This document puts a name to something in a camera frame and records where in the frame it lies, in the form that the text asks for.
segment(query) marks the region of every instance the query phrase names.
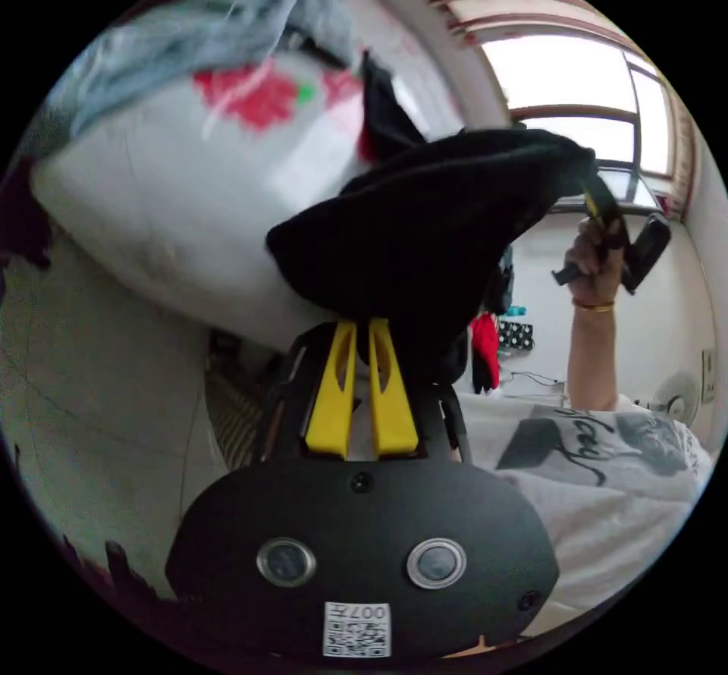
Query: window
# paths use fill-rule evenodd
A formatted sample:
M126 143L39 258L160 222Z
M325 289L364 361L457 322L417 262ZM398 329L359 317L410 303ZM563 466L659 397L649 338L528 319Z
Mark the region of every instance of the window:
M526 36L483 45L508 108L585 104L636 111L622 52L566 36Z
M670 101L654 66L574 36L523 36L482 49L514 120L593 148L602 169L621 172L607 182L616 196L654 206L638 177L670 178L674 154ZM629 192L622 193L625 177Z
M635 147L635 130L626 121L600 119L592 116L549 116L524 119L529 129L545 129L577 144L591 147L597 159L606 162L632 161Z
M632 72L639 105L642 154L639 168L644 172L667 174L670 168L670 116L667 94L659 81Z

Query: light blue cloth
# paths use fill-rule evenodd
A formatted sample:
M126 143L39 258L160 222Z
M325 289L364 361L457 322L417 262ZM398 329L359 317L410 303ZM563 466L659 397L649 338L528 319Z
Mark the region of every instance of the light blue cloth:
M109 111L174 78L258 64L309 38L344 67L355 61L341 0L179 0L102 33L70 66L21 147L45 157Z

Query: person's arm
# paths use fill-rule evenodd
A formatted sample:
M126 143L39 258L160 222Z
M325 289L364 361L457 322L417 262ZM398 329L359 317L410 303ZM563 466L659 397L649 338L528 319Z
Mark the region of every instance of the person's arm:
M614 310L574 308L567 384L576 410L613 410L617 404L617 324Z
M566 384L571 406L577 410L611 411L618 399L614 299L622 278L623 250L609 250L600 263L596 249L603 240L596 223L585 221L565 258L584 274L569 284L574 316Z

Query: window frame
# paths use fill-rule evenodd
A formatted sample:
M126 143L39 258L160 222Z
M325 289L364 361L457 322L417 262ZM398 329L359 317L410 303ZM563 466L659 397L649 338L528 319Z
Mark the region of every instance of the window frame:
M538 33L524 32L522 36L510 36L516 37L527 37L531 35L551 35L551 36L565 36L569 38L576 38L580 40L591 40L595 42L607 42L613 48L619 50L622 53L623 60L627 74L629 75L629 81L632 84L632 93L635 97L635 111L626 111L624 109L610 108L605 106L594 106L586 104L543 104L533 106L523 106L519 108L509 108L509 113L513 121L524 121L531 118L560 118L560 117L585 117L585 118L599 118L607 119L612 121L623 121L631 124L634 131L633 140L633 154L631 162L620 162L617 160L610 159L599 159L597 158L597 165L603 169L618 169L622 171L629 171L631 174L629 182L629 190L627 197L623 200L625 203L631 203L635 199L637 192L637 186L640 177L653 177L655 179L671 181L675 174L675 138L676 138L676 117L672 105L669 100L668 85L660 75L659 71L656 74L646 70L642 66L637 65L629 60L629 51L625 46L621 46L618 43L611 41L600 40L597 36L590 33L580 32L575 34L572 31L563 32L560 30L545 30L539 31ZM480 39L479 45L483 49L485 57L488 58L488 53L485 47L489 42L497 42L501 40L507 40L509 36L492 37L488 39ZM668 130L668 156L667 156L667 172L654 172L649 170L642 170L640 164L642 161L642 124L640 119L639 111L639 99L637 96L637 89L635 87L634 77L632 72L641 74L644 77L652 79L659 84L665 97L665 106L667 110L667 130Z

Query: black cloth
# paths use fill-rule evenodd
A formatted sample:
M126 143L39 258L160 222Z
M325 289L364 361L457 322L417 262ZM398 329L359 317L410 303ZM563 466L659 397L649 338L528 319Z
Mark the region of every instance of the black cloth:
M359 322L389 319L400 364L432 378L507 246L596 177L591 149L544 130L457 134L355 177L266 242L299 295Z
M378 162L386 162L408 149L427 143L399 105L388 71L369 52L362 60L364 79L364 131Z

